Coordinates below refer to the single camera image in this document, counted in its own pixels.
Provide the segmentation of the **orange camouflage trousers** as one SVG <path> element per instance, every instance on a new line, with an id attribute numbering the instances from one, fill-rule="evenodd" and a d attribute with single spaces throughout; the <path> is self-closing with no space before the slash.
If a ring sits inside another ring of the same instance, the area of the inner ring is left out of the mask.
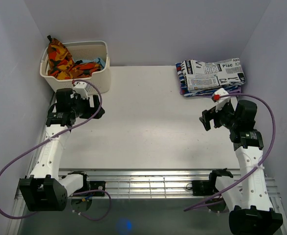
<path id="1" fill-rule="evenodd" d="M 59 40 L 47 36 L 49 45 L 47 48 L 48 63 L 50 69 L 48 75 L 58 80 L 80 79 L 91 77 L 94 72 L 101 71 L 97 63 L 75 64 L 72 54 Z"/>

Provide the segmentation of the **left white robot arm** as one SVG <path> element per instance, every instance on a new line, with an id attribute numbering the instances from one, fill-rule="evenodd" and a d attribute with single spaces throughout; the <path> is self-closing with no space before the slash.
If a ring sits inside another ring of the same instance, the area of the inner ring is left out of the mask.
<path id="1" fill-rule="evenodd" d="M 19 180 L 19 189 L 31 212 L 62 211 L 74 193 L 89 193 L 90 183 L 81 171 L 59 177 L 60 161 L 76 119 L 100 119 L 105 113 L 98 95 L 71 88 L 58 89 L 47 113 L 45 140 L 29 177 Z"/>

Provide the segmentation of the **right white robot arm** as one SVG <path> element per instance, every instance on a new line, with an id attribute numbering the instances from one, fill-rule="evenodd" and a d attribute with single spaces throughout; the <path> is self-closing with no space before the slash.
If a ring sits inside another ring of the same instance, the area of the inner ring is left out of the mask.
<path id="1" fill-rule="evenodd" d="M 269 198 L 263 158 L 263 138 L 255 126 L 257 105 L 240 100 L 234 108 L 230 99 L 221 98 L 210 110 L 202 112 L 200 121 L 205 130 L 225 127 L 230 132 L 234 152 L 239 162 L 242 188 L 234 184 L 226 169 L 213 170 L 208 181 L 212 194 L 222 195 L 229 211 L 229 228 L 234 235 L 273 235 L 283 224 L 283 216 L 275 212 Z"/>

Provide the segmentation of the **blue patterned folded trousers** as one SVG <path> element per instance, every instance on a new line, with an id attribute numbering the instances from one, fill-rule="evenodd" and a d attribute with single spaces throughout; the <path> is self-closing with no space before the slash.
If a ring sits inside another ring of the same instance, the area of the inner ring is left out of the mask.
<path id="1" fill-rule="evenodd" d="M 176 63 L 176 71 L 177 71 L 178 79 L 180 82 L 180 88 L 187 88 L 187 82 L 182 72 L 181 63 Z"/>

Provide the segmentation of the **purple folded trousers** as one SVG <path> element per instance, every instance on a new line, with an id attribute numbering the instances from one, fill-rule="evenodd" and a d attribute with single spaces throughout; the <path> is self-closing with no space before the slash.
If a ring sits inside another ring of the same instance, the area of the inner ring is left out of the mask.
<path id="1" fill-rule="evenodd" d="M 194 97 L 194 96 L 212 96 L 219 88 L 207 89 L 207 90 L 196 90 L 188 91 L 187 88 L 180 88 L 180 94 L 184 97 Z M 224 89 L 229 94 L 237 94 L 241 92 L 241 86 L 229 86 L 224 87 Z"/>

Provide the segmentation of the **newspaper print folded trousers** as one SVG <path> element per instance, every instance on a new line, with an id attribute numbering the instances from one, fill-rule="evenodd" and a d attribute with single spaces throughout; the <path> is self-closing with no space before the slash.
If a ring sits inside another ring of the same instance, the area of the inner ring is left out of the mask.
<path id="1" fill-rule="evenodd" d="M 184 60 L 181 62 L 181 68 L 188 91 L 241 86 L 245 83 L 245 75 L 239 58 L 213 63 Z"/>

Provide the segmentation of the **light blue cloth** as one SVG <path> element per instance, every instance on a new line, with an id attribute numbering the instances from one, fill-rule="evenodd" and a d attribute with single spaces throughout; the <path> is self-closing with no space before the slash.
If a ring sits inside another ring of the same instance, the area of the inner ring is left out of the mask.
<path id="1" fill-rule="evenodd" d="M 101 59 L 100 57 L 96 57 L 95 59 L 92 60 L 77 60 L 75 61 L 75 64 L 80 64 L 80 63 L 97 63 L 100 65 L 101 69 L 104 69 L 106 66 L 106 62 Z"/>

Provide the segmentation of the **white perforated plastic basket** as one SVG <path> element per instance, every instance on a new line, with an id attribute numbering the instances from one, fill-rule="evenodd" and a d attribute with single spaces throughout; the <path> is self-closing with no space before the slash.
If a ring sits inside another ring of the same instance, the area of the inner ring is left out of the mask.
<path id="1" fill-rule="evenodd" d="M 104 41 L 81 41 L 65 43 L 64 45 L 73 56 L 74 61 L 93 60 L 99 57 L 105 62 L 104 69 L 94 72 L 91 77 L 84 78 L 84 80 L 95 85 L 100 93 L 107 92 L 111 85 L 110 57 L 107 43 Z M 47 49 L 45 49 L 40 63 L 40 75 L 46 80 L 53 91 L 61 88 L 73 87 L 71 80 L 58 80 L 53 76 L 49 76 L 47 74 L 48 70 L 48 53 Z"/>

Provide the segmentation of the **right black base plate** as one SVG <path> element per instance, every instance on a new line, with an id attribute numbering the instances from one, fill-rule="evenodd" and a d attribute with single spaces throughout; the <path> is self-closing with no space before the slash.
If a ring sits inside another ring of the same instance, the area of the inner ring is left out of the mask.
<path id="1" fill-rule="evenodd" d="M 191 184 L 193 196 L 208 196 L 212 194 L 212 188 L 208 180 L 193 180 Z"/>

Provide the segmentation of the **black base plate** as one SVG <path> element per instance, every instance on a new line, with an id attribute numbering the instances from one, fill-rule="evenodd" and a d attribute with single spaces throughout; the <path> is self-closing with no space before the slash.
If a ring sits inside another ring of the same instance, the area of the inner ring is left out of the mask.
<path id="1" fill-rule="evenodd" d="M 212 188 L 208 180 L 193 180 L 191 184 L 193 196 L 208 196 L 212 194 Z"/>
<path id="2" fill-rule="evenodd" d="M 87 196 L 105 196 L 105 193 L 100 192 L 100 190 L 106 190 L 106 182 L 105 181 L 88 181 L 89 190 L 96 190 L 96 192 L 89 192 Z"/>

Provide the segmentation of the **aluminium rail frame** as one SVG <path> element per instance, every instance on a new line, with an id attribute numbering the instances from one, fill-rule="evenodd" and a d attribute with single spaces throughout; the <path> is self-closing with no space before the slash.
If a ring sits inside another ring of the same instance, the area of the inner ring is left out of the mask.
<path id="1" fill-rule="evenodd" d="M 17 193 L 9 235 L 228 235 L 228 211 L 185 208 L 204 198 L 193 182 L 211 169 L 88 170 L 88 179 L 106 196 L 70 197 L 64 211 L 31 215 Z"/>

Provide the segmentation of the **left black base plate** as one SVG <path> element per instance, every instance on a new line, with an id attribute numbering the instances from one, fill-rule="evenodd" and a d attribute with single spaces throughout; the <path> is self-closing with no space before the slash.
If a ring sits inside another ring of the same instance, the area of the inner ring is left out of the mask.
<path id="1" fill-rule="evenodd" d="M 100 192 L 100 190 L 106 190 L 106 182 L 105 181 L 88 181 L 89 190 L 96 190 L 96 192 L 89 192 L 87 196 L 105 196 L 105 193 Z"/>

